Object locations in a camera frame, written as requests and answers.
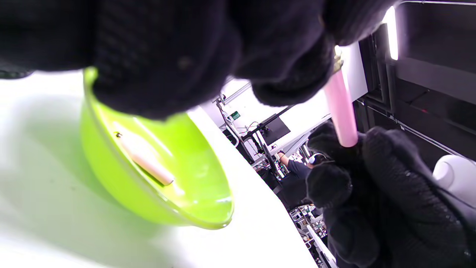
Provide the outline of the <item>person's left hand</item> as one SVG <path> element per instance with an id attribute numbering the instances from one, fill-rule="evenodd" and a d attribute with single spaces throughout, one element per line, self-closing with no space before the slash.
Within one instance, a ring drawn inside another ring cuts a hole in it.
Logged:
<path id="1" fill-rule="evenodd" d="M 1 70 L 95 67 L 96 98 L 162 120 L 211 100 L 228 76 L 261 103 L 325 86 L 334 47 L 371 35 L 395 0 L 2 0 Z"/>

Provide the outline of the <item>person's right hand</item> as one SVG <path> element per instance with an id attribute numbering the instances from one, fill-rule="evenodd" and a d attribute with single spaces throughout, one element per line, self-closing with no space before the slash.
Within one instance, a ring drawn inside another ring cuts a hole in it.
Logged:
<path id="1" fill-rule="evenodd" d="M 327 122 L 308 147 L 328 158 L 306 187 L 339 268 L 475 267 L 475 208 L 434 182 L 402 131 L 374 127 L 346 148 Z"/>

